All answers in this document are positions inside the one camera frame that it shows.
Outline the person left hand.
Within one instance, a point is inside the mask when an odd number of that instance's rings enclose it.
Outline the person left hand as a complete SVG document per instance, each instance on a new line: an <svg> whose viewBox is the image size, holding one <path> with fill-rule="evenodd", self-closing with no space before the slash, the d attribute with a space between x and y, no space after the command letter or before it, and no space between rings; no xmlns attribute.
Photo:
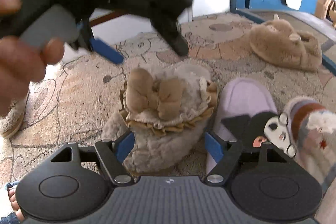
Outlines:
<svg viewBox="0 0 336 224"><path fill-rule="evenodd" d="M1 116L7 116L13 100L25 98L31 82L44 79L46 66L64 56L64 43L52 39L43 50L31 48L15 36L1 39Z"/></svg>

